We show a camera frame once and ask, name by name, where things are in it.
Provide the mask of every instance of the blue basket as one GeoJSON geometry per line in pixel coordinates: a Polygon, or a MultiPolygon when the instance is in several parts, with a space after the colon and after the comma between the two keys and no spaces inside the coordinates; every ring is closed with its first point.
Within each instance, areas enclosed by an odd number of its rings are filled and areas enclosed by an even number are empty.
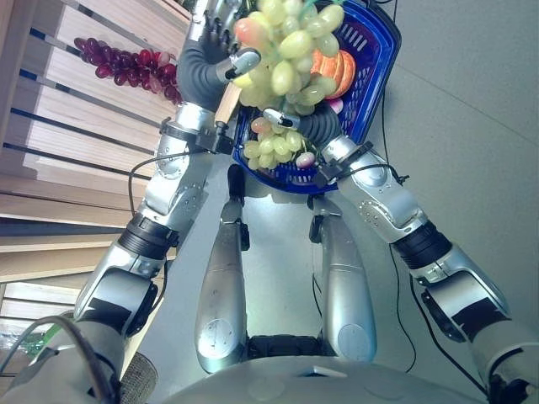
{"type": "MultiPolygon", "coordinates": [[[[330,4],[317,2],[317,6],[330,4]]],[[[361,143],[367,134],[376,112],[383,89],[392,69],[401,35],[386,13],[376,5],[367,2],[365,6],[345,1],[344,22],[334,35],[341,49],[355,58],[355,79],[350,90],[342,97],[344,107],[339,120],[344,133],[356,143],[361,143]]],[[[260,116],[256,108],[242,107],[239,110],[236,128],[236,144],[233,157],[262,183],[294,194],[320,194],[336,189],[336,185],[318,188],[312,181],[316,168],[300,169],[294,162],[279,164],[273,170],[253,171],[247,166],[242,144],[256,139],[250,130],[251,121],[260,116]]]]}

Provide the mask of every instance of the cable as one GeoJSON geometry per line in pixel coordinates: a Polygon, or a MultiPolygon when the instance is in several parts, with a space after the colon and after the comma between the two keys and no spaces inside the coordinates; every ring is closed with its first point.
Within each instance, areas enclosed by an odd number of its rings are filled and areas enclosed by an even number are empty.
{"type": "Polygon", "coordinates": [[[9,361],[17,352],[17,348],[20,344],[38,327],[44,324],[56,324],[60,326],[66,334],[71,338],[77,347],[77,351],[84,359],[86,368],[88,370],[90,380],[92,381],[93,393],[95,397],[103,403],[114,402],[115,393],[112,390],[107,378],[101,369],[101,364],[92,349],[90,343],[83,337],[78,327],[68,319],[62,316],[48,316],[36,320],[21,334],[17,342],[11,347],[8,352],[8,356],[0,365],[0,373],[6,369],[9,361]]]}
{"type": "Polygon", "coordinates": [[[159,293],[159,298],[155,300],[155,303],[153,303],[152,309],[150,310],[150,314],[152,314],[157,309],[157,306],[159,306],[159,303],[161,303],[161,301],[165,297],[165,290],[167,289],[169,269],[170,269],[170,261],[167,260],[165,261],[165,264],[163,266],[163,287],[161,288],[161,292],[159,293]]]}
{"type": "Polygon", "coordinates": [[[419,311],[421,312],[421,316],[424,319],[424,322],[429,329],[430,337],[432,338],[432,342],[435,344],[435,346],[440,350],[440,352],[449,360],[457,369],[461,371],[463,375],[465,375],[485,396],[487,395],[487,391],[485,388],[477,381],[475,378],[470,375],[458,362],[456,362],[452,356],[450,356],[440,345],[438,342],[438,339],[436,339],[436,335],[434,334],[434,331],[432,330],[432,326],[430,325],[429,318],[425,314],[423,307],[420,305],[418,296],[415,294],[414,289],[414,278],[412,278],[412,275],[409,275],[409,282],[410,282],[410,289],[412,291],[412,296],[414,297],[415,304],[419,308],[419,311]]]}
{"type": "Polygon", "coordinates": [[[389,253],[391,254],[391,260],[393,261],[393,267],[395,268],[395,276],[397,278],[397,320],[398,325],[401,327],[401,330],[403,330],[404,335],[408,339],[408,342],[410,343],[410,346],[412,347],[412,350],[414,351],[414,359],[412,360],[412,363],[410,366],[404,371],[404,373],[408,373],[410,370],[412,370],[413,366],[415,365],[415,361],[418,358],[418,353],[415,349],[414,342],[412,341],[412,338],[408,334],[408,331],[406,331],[406,328],[404,328],[403,320],[401,319],[401,308],[400,308],[400,300],[401,300],[401,279],[398,276],[398,268],[397,263],[395,262],[395,257],[393,256],[393,250],[391,249],[391,246],[389,247],[389,253]]]}
{"type": "Polygon", "coordinates": [[[139,162],[136,164],[131,171],[129,171],[129,178],[127,179],[127,192],[129,194],[129,206],[131,208],[131,214],[135,215],[135,202],[133,201],[133,176],[136,173],[136,170],[138,170],[140,167],[146,166],[150,162],[158,162],[159,160],[166,160],[167,158],[176,158],[176,157],[183,157],[183,156],[190,156],[192,154],[199,154],[204,153],[205,151],[184,151],[182,153],[174,153],[174,154],[168,154],[165,156],[157,156],[154,158],[149,158],[148,160],[145,160],[143,162],[139,162]]]}
{"type": "Polygon", "coordinates": [[[314,290],[314,284],[317,284],[318,290],[320,290],[320,286],[318,285],[318,282],[314,279],[314,273],[312,273],[312,297],[314,297],[314,302],[317,305],[318,314],[322,316],[322,311],[320,310],[320,305],[318,304],[317,293],[314,290]]]}
{"type": "Polygon", "coordinates": [[[349,177],[352,174],[358,173],[359,171],[368,170],[370,168],[379,168],[379,167],[389,168],[389,170],[391,171],[392,176],[395,178],[395,181],[397,181],[397,183],[399,183],[400,185],[402,185],[404,183],[404,181],[406,181],[408,178],[410,178],[409,175],[404,175],[404,176],[400,177],[398,175],[397,170],[395,169],[395,167],[392,166],[391,164],[380,163],[380,164],[370,164],[368,166],[356,168],[355,170],[348,171],[348,172],[346,172],[344,174],[340,174],[339,176],[336,177],[336,179],[346,178],[346,177],[349,177]]]}

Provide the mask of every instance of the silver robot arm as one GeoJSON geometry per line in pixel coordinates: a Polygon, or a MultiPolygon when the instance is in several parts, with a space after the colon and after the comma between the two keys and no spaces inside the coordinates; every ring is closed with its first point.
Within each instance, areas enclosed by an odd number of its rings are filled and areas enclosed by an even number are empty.
{"type": "Polygon", "coordinates": [[[510,318],[502,293],[456,245],[436,230],[400,178],[370,147],[346,136],[322,151],[318,179],[337,178],[339,191],[391,244],[425,287],[423,302],[440,330],[467,342],[491,403],[537,399],[539,339],[510,318]]]}

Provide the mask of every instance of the humanoid robot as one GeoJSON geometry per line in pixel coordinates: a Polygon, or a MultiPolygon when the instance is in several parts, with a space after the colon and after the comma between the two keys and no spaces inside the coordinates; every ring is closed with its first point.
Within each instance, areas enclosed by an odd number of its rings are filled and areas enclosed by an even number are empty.
{"type": "MultiPolygon", "coordinates": [[[[156,150],[157,171],[144,200],[110,246],[77,299],[73,323],[58,332],[15,378],[0,403],[114,403],[125,340],[154,310],[152,278],[180,247],[205,200],[214,153],[230,153],[226,123],[214,122],[225,85],[257,65],[252,49],[231,55],[234,0],[197,3],[179,60],[184,102],[165,120],[156,150]]],[[[492,404],[539,402],[539,340],[510,318],[503,295],[485,273],[439,232],[368,144],[341,133],[337,115],[321,104],[306,118],[266,110],[278,125],[297,128],[323,162],[317,181],[335,181],[342,195],[399,253],[424,287],[423,300],[444,334],[467,343],[492,404]]],[[[371,364],[376,333],[365,271],[339,208],[323,196],[309,199],[310,238],[323,245],[323,327],[317,338],[249,337],[241,254],[248,248],[242,218],[243,172],[228,173],[230,199],[200,292],[195,348],[213,375],[168,403],[479,402],[412,375],[371,364]]]]}

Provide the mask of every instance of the floor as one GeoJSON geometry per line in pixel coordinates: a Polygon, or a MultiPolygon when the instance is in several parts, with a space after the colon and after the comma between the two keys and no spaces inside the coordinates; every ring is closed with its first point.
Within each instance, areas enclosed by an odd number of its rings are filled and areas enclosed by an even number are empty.
{"type": "MultiPolygon", "coordinates": [[[[392,4],[385,6],[392,13],[392,4]]],[[[387,85],[391,163],[411,178],[430,219],[461,245],[505,293],[515,319],[537,329],[537,1],[408,0],[398,4],[403,45],[387,85]]],[[[380,110],[369,140],[383,150],[380,110]]],[[[198,293],[227,197],[226,157],[216,159],[210,197],[170,276],[168,296],[141,351],[157,366],[151,404],[205,376],[195,357],[198,293]]],[[[304,199],[249,181],[244,216],[252,247],[243,255],[250,334],[316,335],[304,199]]],[[[412,350],[396,318],[396,277],[384,245],[338,194],[368,273],[376,316],[375,361],[406,369],[412,350]]],[[[398,261],[403,323],[418,350],[411,373],[470,396],[474,387],[436,350],[398,261]]],[[[439,335],[474,375],[467,347],[439,335]]]]}

